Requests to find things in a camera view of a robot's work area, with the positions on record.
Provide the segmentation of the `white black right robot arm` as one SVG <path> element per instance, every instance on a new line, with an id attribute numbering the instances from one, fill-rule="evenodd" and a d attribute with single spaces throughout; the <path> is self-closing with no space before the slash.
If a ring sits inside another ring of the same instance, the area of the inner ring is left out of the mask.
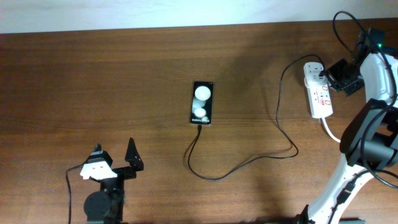
<path id="1" fill-rule="evenodd" d="M 380 30 L 362 31 L 352 63 L 324 72 L 334 88 L 361 81 L 366 104 L 340 139 L 341 157 L 332 178 L 295 223 L 339 223 L 360 189 L 397 163 L 397 50 L 383 47 L 383 40 Z"/>

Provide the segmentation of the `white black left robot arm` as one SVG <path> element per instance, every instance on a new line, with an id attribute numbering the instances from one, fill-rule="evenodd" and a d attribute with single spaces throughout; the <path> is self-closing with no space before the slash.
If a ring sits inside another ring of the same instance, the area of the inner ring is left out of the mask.
<path id="1" fill-rule="evenodd" d="M 100 184 L 97 192 L 90 194 L 84 202 L 87 223 L 122 223 L 123 206 L 126 201 L 124 182 L 135 179 L 144 163 L 136 149 L 133 138 L 129 139 L 124 160 L 125 167 L 112 168 L 111 156 L 98 144 L 83 163 L 80 175 Z"/>

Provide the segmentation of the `black Galaxy smartphone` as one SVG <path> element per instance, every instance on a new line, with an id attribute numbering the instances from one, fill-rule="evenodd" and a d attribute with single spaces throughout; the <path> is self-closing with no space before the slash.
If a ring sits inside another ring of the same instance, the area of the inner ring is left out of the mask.
<path id="1" fill-rule="evenodd" d="M 190 123 L 210 125 L 212 121 L 213 82 L 193 82 Z"/>

